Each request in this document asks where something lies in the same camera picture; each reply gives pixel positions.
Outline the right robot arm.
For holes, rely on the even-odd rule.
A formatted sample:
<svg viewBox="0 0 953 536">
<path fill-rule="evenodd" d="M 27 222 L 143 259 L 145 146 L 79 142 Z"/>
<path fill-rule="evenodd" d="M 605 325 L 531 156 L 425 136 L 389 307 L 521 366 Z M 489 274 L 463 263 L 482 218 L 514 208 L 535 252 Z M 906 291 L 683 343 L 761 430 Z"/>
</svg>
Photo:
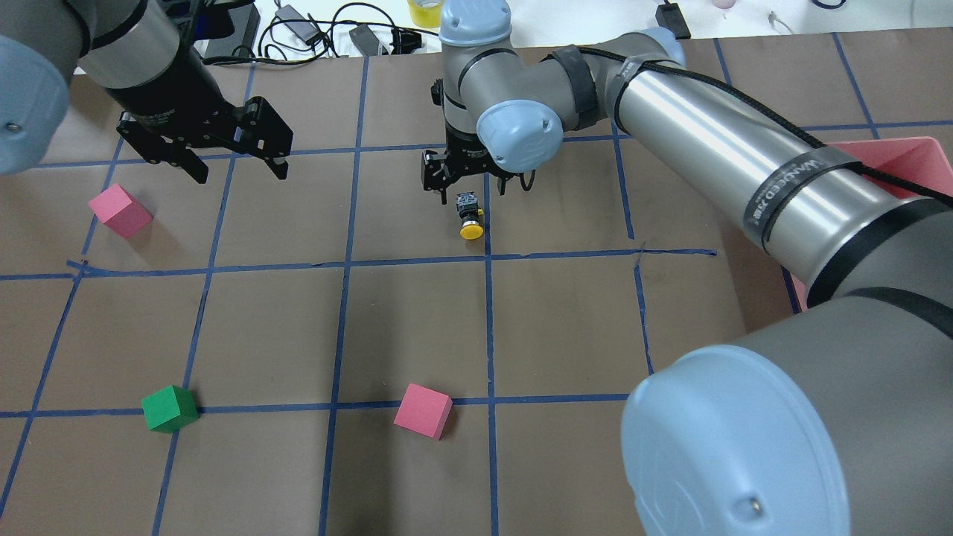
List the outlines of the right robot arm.
<svg viewBox="0 0 953 536">
<path fill-rule="evenodd" d="M 513 49 L 509 4 L 440 14 L 443 191 L 473 143 L 510 179 L 612 119 L 808 288 L 806 311 L 681 357 L 626 401 L 648 535 L 951 533 L 951 198 L 688 71 L 666 28 Z"/>
</svg>

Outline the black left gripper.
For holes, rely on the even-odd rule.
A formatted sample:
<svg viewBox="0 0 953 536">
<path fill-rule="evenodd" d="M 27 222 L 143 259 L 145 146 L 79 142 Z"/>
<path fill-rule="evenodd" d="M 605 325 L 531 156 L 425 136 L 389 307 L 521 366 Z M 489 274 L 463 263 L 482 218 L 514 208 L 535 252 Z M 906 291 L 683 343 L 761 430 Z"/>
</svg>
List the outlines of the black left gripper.
<svg viewBox="0 0 953 536">
<path fill-rule="evenodd" d="M 285 180 L 293 131 L 261 96 L 234 106 L 203 67 L 170 67 L 153 80 L 117 89 L 123 106 L 117 132 L 146 162 L 180 167 L 196 183 L 208 181 L 197 149 L 225 148 L 263 160 Z"/>
</svg>

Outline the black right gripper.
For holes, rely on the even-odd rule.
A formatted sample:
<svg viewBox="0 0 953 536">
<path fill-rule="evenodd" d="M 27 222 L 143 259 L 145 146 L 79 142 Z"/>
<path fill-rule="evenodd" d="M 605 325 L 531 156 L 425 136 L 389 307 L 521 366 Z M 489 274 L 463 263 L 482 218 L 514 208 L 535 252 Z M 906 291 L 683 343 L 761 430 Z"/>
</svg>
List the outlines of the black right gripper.
<svg viewBox="0 0 953 536">
<path fill-rule="evenodd" d="M 521 173 L 507 172 L 497 165 L 476 133 L 466 133 L 453 127 L 445 128 L 446 148 L 425 150 L 421 155 L 421 184 L 439 194 L 446 203 L 446 187 L 474 174 L 490 173 L 496 177 L 496 190 L 504 196 L 507 184 Z"/>
</svg>

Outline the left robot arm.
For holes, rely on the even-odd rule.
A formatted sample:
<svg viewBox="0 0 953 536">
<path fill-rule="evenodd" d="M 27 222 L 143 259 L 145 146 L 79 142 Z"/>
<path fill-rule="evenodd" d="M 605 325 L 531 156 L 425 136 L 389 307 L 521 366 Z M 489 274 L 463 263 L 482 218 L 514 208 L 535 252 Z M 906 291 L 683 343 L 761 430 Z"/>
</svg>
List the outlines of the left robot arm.
<svg viewBox="0 0 953 536">
<path fill-rule="evenodd" d="M 290 126 L 262 96 L 225 99 L 160 2 L 4 1 L 1 15 L 3 174 L 44 159 L 82 70 L 120 106 L 117 133 L 144 162 L 203 184 L 197 150 L 224 148 L 288 176 Z"/>
</svg>

